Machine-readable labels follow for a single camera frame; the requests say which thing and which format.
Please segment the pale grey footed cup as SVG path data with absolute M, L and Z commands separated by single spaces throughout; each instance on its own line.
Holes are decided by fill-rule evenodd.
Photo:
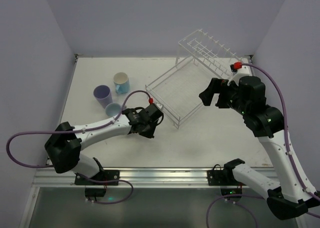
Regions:
M 118 115 L 122 110 L 122 106 L 118 103 L 110 103 L 105 107 L 105 113 L 108 117 Z

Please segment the light blue mug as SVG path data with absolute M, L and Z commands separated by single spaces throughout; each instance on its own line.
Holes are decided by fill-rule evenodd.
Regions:
M 114 75 L 113 82 L 115 85 L 115 91 L 117 94 L 125 94 L 130 90 L 130 81 L 128 75 L 124 72 L 119 72 Z

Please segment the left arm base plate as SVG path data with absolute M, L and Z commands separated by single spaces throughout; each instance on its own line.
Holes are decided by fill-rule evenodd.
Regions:
M 100 171 L 94 175 L 92 178 L 92 180 L 95 181 L 112 181 L 111 183 L 107 183 L 104 184 L 105 186 L 117 186 L 119 184 L 117 180 L 120 177 L 120 171 L 119 170 L 105 170 L 103 168 L 100 168 Z M 75 181 L 74 181 L 75 185 L 78 186 L 102 186 L 103 184 L 101 183 L 96 183 L 96 182 L 92 182 L 89 181 L 79 175 L 76 176 Z

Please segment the lavender tall cup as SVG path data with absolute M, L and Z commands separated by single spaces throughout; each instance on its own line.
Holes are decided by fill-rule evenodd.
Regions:
M 93 95 L 103 109 L 113 103 L 111 89 L 106 85 L 97 86 L 93 91 Z

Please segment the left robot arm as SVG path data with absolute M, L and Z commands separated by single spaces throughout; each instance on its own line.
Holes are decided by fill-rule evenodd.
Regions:
M 82 126 L 64 122 L 44 147 L 56 173 L 72 171 L 92 180 L 106 181 L 107 174 L 100 162 L 82 154 L 82 150 L 115 136 L 138 134 L 151 139 L 163 118 L 163 112 L 152 103 L 146 108 L 127 108 L 116 116 Z

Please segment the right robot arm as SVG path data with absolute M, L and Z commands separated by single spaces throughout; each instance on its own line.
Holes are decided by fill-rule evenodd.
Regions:
M 242 115 L 244 124 L 258 138 L 266 150 L 278 181 L 253 170 L 241 159 L 224 164 L 223 169 L 213 171 L 212 176 L 222 183 L 244 184 L 262 196 L 274 216 L 280 220 L 299 217 L 310 208 L 319 206 L 319 193 L 309 182 L 301 165 L 296 164 L 305 187 L 299 183 L 290 158 L 296 162 L 293 150 L 287 151 L 283 114 L 266 104 L 266 86 L 255 76 L 244 76 L 238 83 L 213 78 L 199 94 L 204 106 L 210 106 L 218 94 L 216 107 L 230 108 Z

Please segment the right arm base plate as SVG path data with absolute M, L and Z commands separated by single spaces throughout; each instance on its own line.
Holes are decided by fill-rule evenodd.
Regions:
M 218 164 L 207 170 L 206 178 L 209 186 L 245 186 L 234 178 L 231 168 Z

